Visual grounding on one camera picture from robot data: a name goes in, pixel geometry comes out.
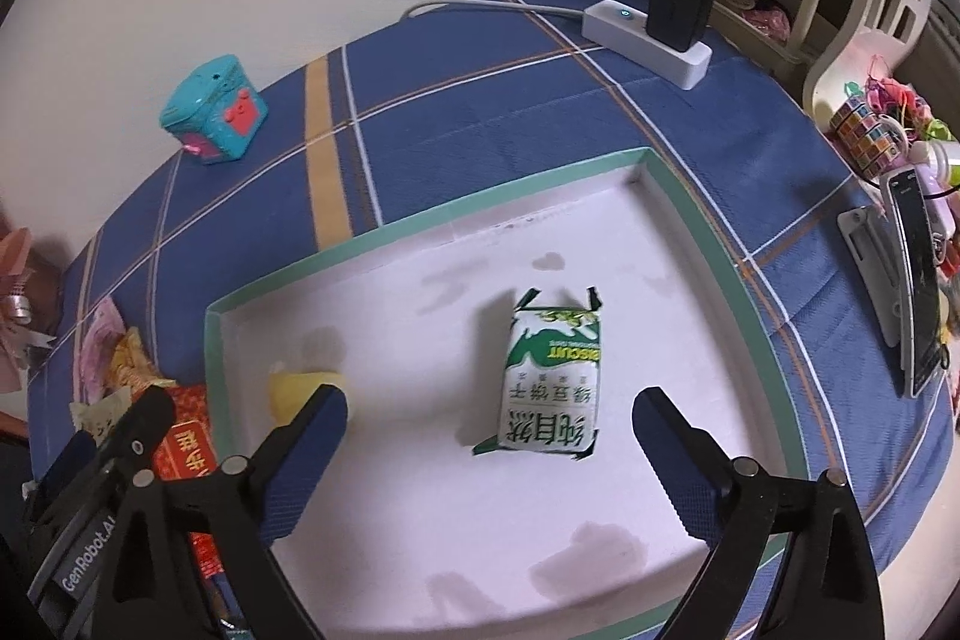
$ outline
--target green and white snack package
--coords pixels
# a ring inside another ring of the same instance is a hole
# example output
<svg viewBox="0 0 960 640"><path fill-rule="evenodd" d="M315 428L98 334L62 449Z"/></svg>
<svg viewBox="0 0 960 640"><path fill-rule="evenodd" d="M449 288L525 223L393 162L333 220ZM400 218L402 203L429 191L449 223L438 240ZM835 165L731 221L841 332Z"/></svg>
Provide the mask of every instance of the green and white snack package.
<svg viewBox="0 0 960 640"><path fill-rule="evenodd" d="M600 396L600 299L589 309L530 307L531 289L514 309L496 437L491 450L569 453L585 458L596 439Z"/></svg>

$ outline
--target phone screen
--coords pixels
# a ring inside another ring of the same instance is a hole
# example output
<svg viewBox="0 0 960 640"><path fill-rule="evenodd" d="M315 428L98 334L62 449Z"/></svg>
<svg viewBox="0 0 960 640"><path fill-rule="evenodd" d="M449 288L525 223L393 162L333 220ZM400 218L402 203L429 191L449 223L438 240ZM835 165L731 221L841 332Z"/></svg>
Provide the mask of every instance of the phone screen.
<svg viewBox="0 0 960 640"><path fill-rule="evenodd" d="M913 287L913 377L909 389L916 396L928 384L940 362L940 292L933 265L933 242L916 172L891 178L890 193L898 207L906 239Z"/></svg>

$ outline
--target red snack package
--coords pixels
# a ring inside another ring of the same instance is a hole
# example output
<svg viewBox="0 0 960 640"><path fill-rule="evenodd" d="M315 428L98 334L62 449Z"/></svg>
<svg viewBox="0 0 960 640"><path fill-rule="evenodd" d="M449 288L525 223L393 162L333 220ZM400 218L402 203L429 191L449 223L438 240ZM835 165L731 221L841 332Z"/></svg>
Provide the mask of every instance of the red snack package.
<svg viewBox="0 0 960 640"><path fill-rule="evenodd" d="M171 386L163 389L173 397L176 423L157 446L154 472L163 480L203 477L217 468L210 438L210 415L206 408L206 386ZM204 578L224 571L213 537L193 533L194 555Z"/></svg>

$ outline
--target colorful cube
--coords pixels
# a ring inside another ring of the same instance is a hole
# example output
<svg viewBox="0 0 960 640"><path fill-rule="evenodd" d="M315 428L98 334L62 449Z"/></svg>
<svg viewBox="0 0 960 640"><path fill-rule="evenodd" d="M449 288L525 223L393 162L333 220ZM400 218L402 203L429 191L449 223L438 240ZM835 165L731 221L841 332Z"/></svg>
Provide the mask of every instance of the colorful cube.
<svg viewBox="0 0 960 640"><path fill-rule="evenodd" d="M235 55L198 66L179 84L160 114L160 127L204 164L236 161L267 116Z"/></svg>

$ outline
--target blue gripper pad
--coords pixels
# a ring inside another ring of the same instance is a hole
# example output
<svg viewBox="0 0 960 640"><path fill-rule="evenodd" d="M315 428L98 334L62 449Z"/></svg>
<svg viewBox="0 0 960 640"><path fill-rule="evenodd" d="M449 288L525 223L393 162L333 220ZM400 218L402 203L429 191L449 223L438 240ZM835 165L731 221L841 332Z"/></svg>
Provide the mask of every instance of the blue gripper pad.
<svg viewBox="0 0 960 640"><path fill-rule="evenodd" d="M318 395L324 390L323 398ZM302 420L301 416L312 418ZM304 508L323 477L340 440L347 431L347 397L334 386L321 386L288 426L274 429L263 441L260 453L275 434L296 431L302 427L299 438L292 444L285 458L278 463L263 493L263 516L260 539L270 546L274 540L290 534L299 522Z"/></svg>
<svg viewBox="0 0 960 640"><path fill-rule="evenodd" d="M704 475L702 466L704 456L716 458L718 453L723 461L728 462L726 455L709 434L693 429L664 391L657 387L637 394L634 436L680 516L686 533L703 540L713 549L723 533L718 512L722 487ZM723 461L717 466L722 468Z"/></svg>

